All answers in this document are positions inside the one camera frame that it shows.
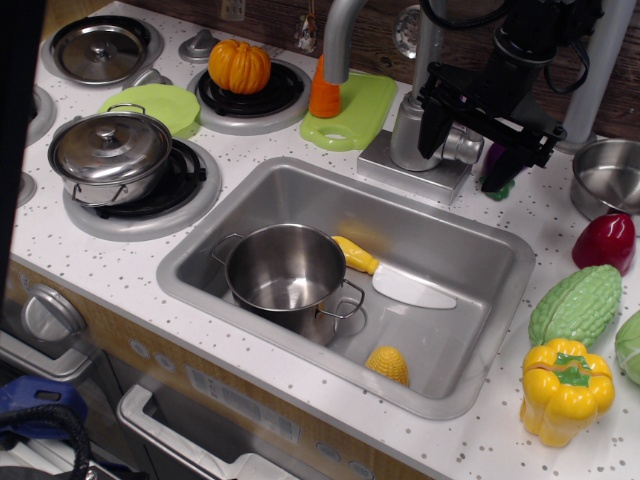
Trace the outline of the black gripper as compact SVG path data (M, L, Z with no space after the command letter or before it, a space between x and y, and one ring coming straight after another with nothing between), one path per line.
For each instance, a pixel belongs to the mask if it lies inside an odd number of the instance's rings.
M432 62L419 101L418 150L423 158L434 155L454 123L498 143L484 158L484 193L509 190L524 168L545 166L555 145L566 138L564 127L539 105L518 69L472 71Z

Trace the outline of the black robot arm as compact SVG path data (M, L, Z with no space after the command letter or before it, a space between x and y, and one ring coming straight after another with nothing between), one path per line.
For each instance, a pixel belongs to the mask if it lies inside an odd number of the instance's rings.
M503 148L484 176L482 190L496 193L523 169L543 167L554 147L567 137L532 93L561 46L571 47L583 68L590 67L582 37L590 35L604 10L599 1L505 1L493 12L475 19L447 20L430 2L421 4L436 26L460 31L502 23L493 34L493 51L483 69L466 70L441 62L428 66L428 79L419 100L423 117L418 140L429 157L442 146L458 123Z

